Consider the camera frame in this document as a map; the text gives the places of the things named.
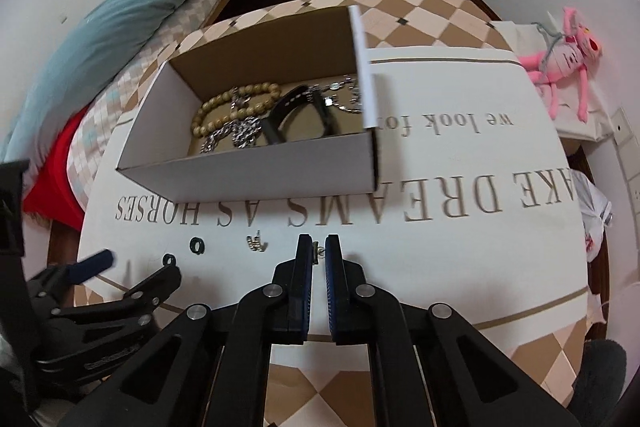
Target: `rolled blue comforter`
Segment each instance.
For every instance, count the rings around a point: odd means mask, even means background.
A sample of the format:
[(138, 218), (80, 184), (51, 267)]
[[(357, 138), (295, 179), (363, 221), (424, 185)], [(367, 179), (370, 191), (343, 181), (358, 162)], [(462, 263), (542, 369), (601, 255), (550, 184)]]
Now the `rolled blue comforter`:
[(67, 120), (90, 103), (187, 0), (105, 0), (66, 37), (34, 82), (0, 151), (29, 159), (25, 194)]

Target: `pink stuffed toy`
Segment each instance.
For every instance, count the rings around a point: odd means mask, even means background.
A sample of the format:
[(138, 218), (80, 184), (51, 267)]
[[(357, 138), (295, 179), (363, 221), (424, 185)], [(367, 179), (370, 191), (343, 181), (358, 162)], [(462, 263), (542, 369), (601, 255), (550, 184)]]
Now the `pink stuffed toy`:
[(588, 78), (587, 61), (596, 62), (602, 55), (602, 48), (598, 41), (590, 34), (589, 29), (578, 19), (575, 8), (564, 9), (563, 34), (559, 40), (551, 45), (546, 52), (540, 52), (528, 57), (519, 57), (520, 63), (529, 72), (529, 78), (534, 84), (549, 84), (551, 86), (551, 106), (549, 116), (555, 120), (558, 115), (558, 80), (569, 76), (574, 71), (580, 72), (580, 103), (578, 104), (578, 119), (587, 121)]

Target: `bracelet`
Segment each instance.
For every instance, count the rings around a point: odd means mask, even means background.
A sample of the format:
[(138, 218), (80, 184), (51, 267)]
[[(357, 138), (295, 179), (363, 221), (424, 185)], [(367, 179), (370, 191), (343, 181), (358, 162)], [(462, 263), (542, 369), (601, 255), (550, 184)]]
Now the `bracelet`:
[(280, 99), (271, 109), (269, 116), (260, 120), (262, 134), (269, 145), (287, 141), (280, 131), (282, 122), (293, 110), (307, 103), (312, 104), (320, 116), (324, 129), (322, 137), (339, 134), (338, 124), (334, 115), (329, 111), (325, 99), (321, 96), (321, 89), (318, 86), (298, 86)]
[[(246, 105), (249, 98), (263, 93), (269, 93), (270, 97), (264, 102), (258, 102), (253, 106), (243, 107)], [(235, 108), (234, 100), (239, 96), (243, 97), (244, 101), (242, 104), (239, 104), (241, 107)], [(202, 104), (196, 115), (193, 117), (193, 121), (191, 121), (191, 134), (196, 138), (203, 138), (207, 136), (207, 134), (220, 130), (223, 126), (235, 120), (244, 120), (248, 117), (264, 114), (273, 107), (276, 100), (279, 98), (280, 86), (278, 84), (270, 84), (268, 82), (229, 89), (228, 91), (214, 96), (212, 99), (207, 100), (207, 102)], [(206, 125), (202, 125), (202, 121), (211, 111), (220, 107), (220, 105), (229, 102), (232, 103), (232, 108), (228, 116), (217, 118)]]

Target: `box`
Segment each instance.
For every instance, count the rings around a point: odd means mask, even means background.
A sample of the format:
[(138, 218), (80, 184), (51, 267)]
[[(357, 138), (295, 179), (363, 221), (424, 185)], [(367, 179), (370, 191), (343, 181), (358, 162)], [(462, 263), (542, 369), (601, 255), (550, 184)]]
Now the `box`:
[[(285, 93), (347, 74), (357, 75), (362, 113), (331, 108), (345, 123), (343, 134), (310, 139), (319, 134), (301, 136), (299, 129), (283, 144), (197, 154), (191, 120), (212, 96), (262, 82), (281, 84)], [(174, 203), (364, 194), (378, 181), (377, 119), (358, 7), (313, 10), (250, 26), (165, 62), (116, 169)]]

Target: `red fabric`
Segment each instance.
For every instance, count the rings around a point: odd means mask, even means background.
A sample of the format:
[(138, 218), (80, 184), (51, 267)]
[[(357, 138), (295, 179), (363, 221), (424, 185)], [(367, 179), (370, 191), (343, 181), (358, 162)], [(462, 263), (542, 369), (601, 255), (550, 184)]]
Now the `red fabric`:
[(56, 138), (49, 156), (38, 173), (36, 184), (22, 202), (22, 210), (55, 219), (78, 230), (82, 229), (84, 210), (71, 191), (66, 177), (66, 158), (76, 130), (88, 107), (66, 122), (65, 128)]

